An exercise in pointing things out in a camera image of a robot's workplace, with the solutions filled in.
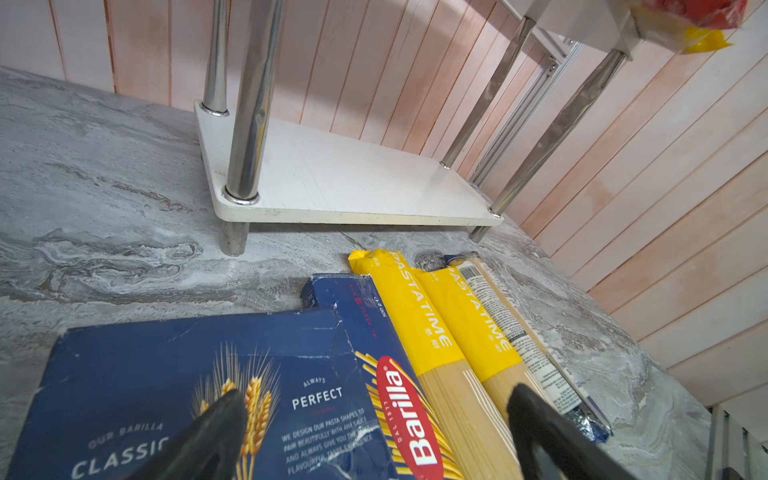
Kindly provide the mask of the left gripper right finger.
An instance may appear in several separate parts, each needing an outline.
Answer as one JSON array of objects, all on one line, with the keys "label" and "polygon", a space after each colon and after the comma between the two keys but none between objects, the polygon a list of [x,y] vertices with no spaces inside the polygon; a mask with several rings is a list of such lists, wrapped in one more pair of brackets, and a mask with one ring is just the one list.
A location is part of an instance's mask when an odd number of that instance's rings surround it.
[{"label": "left gripper right finger", "polygon": [[509,430],[525,479],[630,479],[530,387],[518,384],[507,403]]}]

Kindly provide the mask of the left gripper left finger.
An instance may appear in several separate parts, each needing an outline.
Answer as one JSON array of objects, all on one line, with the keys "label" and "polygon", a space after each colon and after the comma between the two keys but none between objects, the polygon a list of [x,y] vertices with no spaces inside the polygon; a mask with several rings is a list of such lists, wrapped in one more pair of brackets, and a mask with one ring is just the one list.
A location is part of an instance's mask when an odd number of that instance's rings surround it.
[{"label": "left gripper left finger", "polygon": [[232,388],[198,392],[194,420],[134,471],[131,479],[234,479],[248,427],[246,398]]}]

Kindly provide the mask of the red spaghetti bag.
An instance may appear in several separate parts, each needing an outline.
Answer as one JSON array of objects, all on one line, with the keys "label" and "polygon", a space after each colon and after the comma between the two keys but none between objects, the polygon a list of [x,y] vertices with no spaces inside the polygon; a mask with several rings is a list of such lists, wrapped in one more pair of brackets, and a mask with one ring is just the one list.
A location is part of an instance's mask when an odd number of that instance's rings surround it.
[{"label": "red spaghetti bag", "polygon": [[689,24],[710,30],[738,28],[744,19],[747,0],[646,0],[644,6]]}]

